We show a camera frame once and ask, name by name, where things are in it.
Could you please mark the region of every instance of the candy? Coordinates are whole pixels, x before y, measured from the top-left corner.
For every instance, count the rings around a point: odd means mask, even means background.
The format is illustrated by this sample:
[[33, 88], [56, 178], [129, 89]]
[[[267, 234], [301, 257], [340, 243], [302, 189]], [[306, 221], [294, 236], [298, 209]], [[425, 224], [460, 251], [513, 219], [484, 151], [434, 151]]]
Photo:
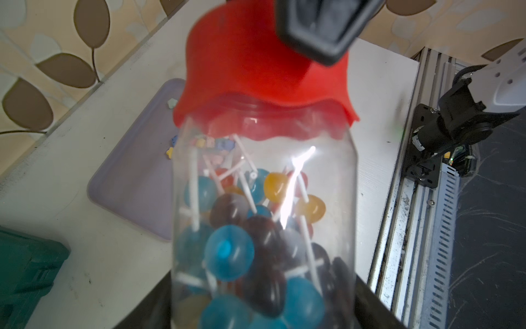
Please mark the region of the candy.
[[170, 147], [167, 151], [166, 151], [166, 155], [168, 155], [168, 159], [171, 159], [171, 154], [174, 152], [174, 148], [173, 147]]
[[298, 200], [296, 214], [305, 216], [307, 222], [313, 224], [325, 215], [325, 202], [309, 194], [309, 202], [305, 202], [302, 198]]
[[[220, 176], [222, 173], [226, 172], [228, 169], [226, 168], [217, 168], [216, 174], [217, 176]], [[232, 175], [228, 175], [225, 178], [221, 180], [221, 185], [224, 187], [231, 186], [234, 184], [234, 177]]]
[[325, 249], [323, 249], [322, 246], [320, 246], [319, 244], [317, 243], [311, 243], [312, 245], [312, 252], [314, 253], [314, 258], [315, 259], [323, 259], [323, 267], [325, 268], [325, 270], [329, 270], [330, 269], [330, 258], [329, 258], [329, 255], [327, 254], [327, 251], [325, 251]]
[[201, 223], [198, 231], [189, 226], [181, 233], [175, 244], [176, 259], [182, 266], [201, 265], [205, 257], [205, 245], [214, 230]]
[[283, 273], [264, 262], [254, 264], [242, 279], [244, 300], [256, 312], [277, 317], [283, 312], [287, 282]]
[[199, 329], [246, 329], [249, 324], [249, 307], [235, 296], [222, 295], [201, 313]]
[[264, 184], [265, 196], [272, 202], [281, 203], [287, 194], [289, 178], [282, 173], [270, 173]]
[[206, 267], [221, 281], [233, 281], [243, 276], [253, 259], [254, 243], [239, 226], [226, 225], [217, 229], [205, 246]]
[[177, 100], [173, 99], [173, 98], [170, 98], [168, 100], [167, 104], [168, 104], [168, 108], [169, 109], [173, 109], [177, 105]]
[[287, 329], [287, 325], [280, 319], [258, 316], [248, 329]]
[[[265, 216], [265, 217], [268, 217], [268, 218], [272, 217], [272, 214], [270, 213], [270, 210], [267, 207], [263, 206], [263, 205], [258, 204], [256, 206], [256, 210], [257, 210], [256, 215], [261, 215], [261, 216]], [[252, 210], [249, 209], [247, 217], [251, 218], [252, 216], [254, 216], [254, 213], [252, 212]]]
[[284, 242], [283, 263], [285, 269], [299, 266], [307, 260], [307, 248], [301, 235], [289, 228], [280, 231], [279, 235]]
[[219, 228], [224, 225], [238, 225], [247, 219], [248, 202], [239, 194], [223, 194], [214, 202], [210, 211], [210, 225]]
[[252, 181], [250, 179], [250, 172], [245, 173], [245, 178], [250, 188], [250, 195], [252, 195], [254, 203], [256, 204], [260, 203], [265, 199], [264, 184], [265, 178], [268, 174], [268, 171], [264, 169], [258, 169], [258, 177], [254, 181]]
[[354, 307], [355, 284], [353, 282], [354, 273], [351, 273], [341, 257], [336, 257], [332, 261], [332, 272], [336, 282], [336, 303], [342, 311], [342, 315], [347, 323], [352, 321]]
[[199, 316], [210, 303], [210, 297], [206, 295], [192, 295], [180, 302], [177, 302], [173, 307], [174, 322], [178, 328], [188, 328], [192, 325], [197, 325]]
[[[198, 184], [198, 196], [199, 196], [199, 211], [205, 212], [212, 209], [214, 202], [217, 198], [216, 185], [213, 180], [208, 177], [199, 176], [197, 180]], [[190, 188], [186, 184], [185, 188], [185, 203], [190, 206]]]
[[243, 221], [241, 227], [254, 242], [257, 260], [277, 261], [279, 259], [283, 248], [283, 241], [279, 236], [282, 228], [279, 223], [274, 223], [268, 217], [255, 215]]
[[315, 329], [325, 315], [323, 298], [310, 281], [293, 277], [287, 281], [283, 318], [293, 329]]
[[[288, 172], [287, 173], [287, 177], [290, 179], [292, 177], [293, 173], [294, 173], [294, 171]], [[307, 186], [309, 185], [309, 180], [307, 178], [307, 175], [304, 172], [301, 172], [301, 177], [303, 177], [303, 181], [305, 182], [305, 188], [307, 188]], [[294, 195], [296, 195], [298, 197], [301, 196], [301, 189], [299, 187], [299, 182], [296, 182], [296, 190], [295, 190]]]

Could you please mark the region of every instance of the white lollipop stick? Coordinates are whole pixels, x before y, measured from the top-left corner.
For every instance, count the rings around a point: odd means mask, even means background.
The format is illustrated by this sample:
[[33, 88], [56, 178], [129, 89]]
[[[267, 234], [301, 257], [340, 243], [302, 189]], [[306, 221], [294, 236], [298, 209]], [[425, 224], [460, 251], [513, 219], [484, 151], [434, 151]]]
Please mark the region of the white lollipop stick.
[[301, 235], [303, 236], [303, 241], [307, 247], [307, 264], [309, 265], [310, 277], [316, 290], [321, 293], [320, 279], [318, 278], [318, 271], [316, 270], [314, 251], [312, 251], [312, 245], [310, 244], [309, 229], [307, 227], [307, 220], [305, 219], [305, 216], [300, 216], [299, 223]]
[[274, 215], [272, 215], [272, 221], [274, 223], [277, 223], [278, 220], [281, 218], [281, 211], [279, 211], [279, 209], [274, 213]]
[[210, 294], [212, 295], [212, 298], [215, 298], [217, 297], [216, 277], [207, 268], [205, 268], [205, 273], [206, 273], [206, 280], [208, 281], [208, 287], [210, 288]]
[[190, 209], [192, 211], [192, 231], [197, 232], [199, 230], [199, 183], [197, 173], [197, 149], [195, 147], [190, 148], [190, 156], [188, 157], [190, 162], [188, 163], [190, 171]]
[[219, 195], [223, 195], [225, 193], [225, 190], [223, 189], [223, 186], [221, 185], [221, 180], [219, 177], [217, 177], [216, 171], [214, 170], [214, 167], [212, 167], [212, 163], [210, 162], [210, 159], [203, 154], [203, 159], [205, 160], [205, 165], [208, 168], [208, 171], [210, 172], [210, 176], [212, 176], [212, 180], [214, 183], [216, 183], [217, 191], [219, 192]]
[[241, 159], [232, 168], [230, 168], [229, 170], [225, 171], [224, 173], [222, 173], [221, 175], [217, 177], [219, 178], [220, 181], [222, 181], [225, 178], [227, 178], [229, 175], [231, 175], [233, 172], [235, 172], [237, 169], [241, 168], [245, 163], [246, 163], [246, 160]]
[[[318, 258], [315, 263], [316, 267], [323, 265], [323, 258]], [[288, 271], [285, 271], [283, 274], [286, 279], [289, 279], [291, 277], [300, 276], [309, 271], [309, 266], [307, 265], [300, 265], [298, 267], [291, 268]]]
[[301, 191], [301, 197], [303, 198], [303, 201], [306, 203], [309, 203], [309, 196], [307, 195], [307, 188], [305, 187], [305, 181], [303, 180], [303, 175], [301, 172], [298, 175], [298, 185], [299, 189]]
[[195, 276], [190, 275], [190, 274], [186, 274], [186, 273], [183, 273], [183, 272], [178, 272], [175, 275], [175, 280], [178, 281], [178, 282], [181, 282], [182, 284], [186, 284], [188, 286], [192, 286], [192, 287], [208, 290], [208, 284], [206, 283], [206, 281], [201, 280], [200, 278], [195, 277]]
[[247, 197], [248, 204], [250, 205], [250, 209], [252, 212], [257, 214], [256, 204], [254, 203], [254, 199], [252, 198], [252, 194], [250, 193], [250, 187], [248, 187], [247, 179], [245, 178], [245, 175], [243, 173], [238, 172], [239, 181], [241, 182], [241, 186], [243, 187], [243, 191], [245, 192], [245, 196]]
[[245, 149], [245, 146], [241, 142], [241, 139], [239, 138], [239, 136], [237, 134], [232, 135], [232, 137], [236, 141], [237, 145], [239, 145], [239, 148], [241, 149], [241, 152], [243, 153], [243, 156], [247, 159], [248, 164], [250, 165], [250, 168], [252, 169], [253, 172], [256, 172], [256, 175], [257, 175], [258, 168], [256, 167], [256, 165], [252, 161], [252, 158], [250, 157], [250, 155], [248, 154], [247, 150]]

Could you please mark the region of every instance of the wall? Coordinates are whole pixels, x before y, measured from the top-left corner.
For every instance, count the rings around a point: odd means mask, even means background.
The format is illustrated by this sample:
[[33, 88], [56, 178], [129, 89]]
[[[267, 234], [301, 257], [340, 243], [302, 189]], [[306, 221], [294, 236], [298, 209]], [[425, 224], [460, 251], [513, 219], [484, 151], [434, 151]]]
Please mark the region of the wall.
[[1, 0], [0, 175], [182, 1]]
[[360, 38], [411, 57], [425, 46], [487, 64], [526, 37], [525, 0], [386, 0]]

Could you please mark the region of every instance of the yellow lollipop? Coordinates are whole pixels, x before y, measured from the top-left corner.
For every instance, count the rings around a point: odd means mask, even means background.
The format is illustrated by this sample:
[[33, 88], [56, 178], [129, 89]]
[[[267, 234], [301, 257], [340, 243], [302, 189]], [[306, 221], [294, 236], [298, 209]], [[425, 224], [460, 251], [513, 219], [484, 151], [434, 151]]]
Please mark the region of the yellow lollipop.
[[325, 202], [310, 194], [309, 202], [305, 202], [303, 198], [300, 198], [296, 204], [296, 214], [305, 216], [309, 224], [319, 221], [325, 215], [325, 209]]
[[272, 202], [281, 203], [285, 199], [287, 194], [287, 184], [289, 178], [287, 175], [282, 173], [270, 173], [265, 179], [263, 190], [265, 196]]

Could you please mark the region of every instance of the red jar cap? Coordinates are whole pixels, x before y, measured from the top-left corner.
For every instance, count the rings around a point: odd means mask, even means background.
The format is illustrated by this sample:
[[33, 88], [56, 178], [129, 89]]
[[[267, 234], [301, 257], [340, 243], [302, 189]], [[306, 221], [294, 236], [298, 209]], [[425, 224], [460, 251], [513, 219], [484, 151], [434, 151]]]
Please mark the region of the red jar cap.
[[195, 24], [186, 44], [187, 80], [174, 109], [176, 126], [181, 127], [188, 114], [208, 109], [197, 112], [197, 124], [214, 137], [237, 133], [256, 140], [275, 136], [306, 139], [319, 133], [316, 129], [309, 134], [288, 131], [286, 118], [298, 111], [284, 111], [281, 127], [262, 127], [258, 132], [253, 131], [257, 125], [242, 124], [232, 114], [221, 119], [229, 109], [214, 108], [214, 104], [229, 95], [258, 99], [273, 110], [333, 103], [328, 111], [336, 107], [342, 113], [327, 113], [325, 119], [331, 124], [349, 127], [358, 120], [347, 93], [348, 54], [325, 67], [282, 43], [274, 26], [274, 0], [232, 0]]

